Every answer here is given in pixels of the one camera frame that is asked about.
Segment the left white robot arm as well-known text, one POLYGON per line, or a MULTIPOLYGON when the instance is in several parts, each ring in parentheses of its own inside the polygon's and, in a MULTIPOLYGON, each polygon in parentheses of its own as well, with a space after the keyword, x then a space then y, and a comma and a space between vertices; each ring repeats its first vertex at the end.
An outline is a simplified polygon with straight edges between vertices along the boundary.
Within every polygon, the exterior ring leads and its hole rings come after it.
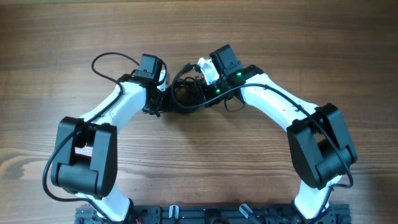
POLYGON ((115 184, 118 173, 118 134, 140 110, 159 114, 169 74, 141 78, 125 74, 114 91, 95 109, 79 118, 64 117, 58 125, 55 150, 46 163, 42 185, 50 193, 52 184, 73 194, 72 202, 82 201, 88 209, 76 212, 76 223, 138 223, 134 204, 115 184))

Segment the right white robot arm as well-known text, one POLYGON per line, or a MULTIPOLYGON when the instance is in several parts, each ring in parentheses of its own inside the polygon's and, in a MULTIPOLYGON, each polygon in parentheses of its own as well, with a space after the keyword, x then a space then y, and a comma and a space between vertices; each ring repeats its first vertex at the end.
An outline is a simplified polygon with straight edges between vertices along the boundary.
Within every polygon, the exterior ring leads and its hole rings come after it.
POLYGON ((341 111, 333 104, 318 106, 301 100, 275 84, 255 66, 243 67, 236 59, 226 63, 198 60, 205 79, 205 100, 237 97, 277 123, 286 133, 293 167, 301 179, 289 215, 270 218, 291 223, 335 223, 329 199, 337 188, 353 186, 349 170, 358 155, 341 111))

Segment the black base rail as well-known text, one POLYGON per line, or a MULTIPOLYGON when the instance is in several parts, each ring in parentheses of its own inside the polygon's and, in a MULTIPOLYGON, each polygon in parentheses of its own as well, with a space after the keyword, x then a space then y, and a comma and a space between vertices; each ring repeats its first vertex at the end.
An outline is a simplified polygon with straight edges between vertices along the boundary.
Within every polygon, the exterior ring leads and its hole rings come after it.
MULTIPOLYGON (((135 221, 125 223, 352 223, 348 204, 329 205, 315 221, 300 217, 291 204, 233 207, 170 207, 134 206, 135 221)), ((94 208, 83 206, 76 209, 75 223, 106 223, 94 208)))

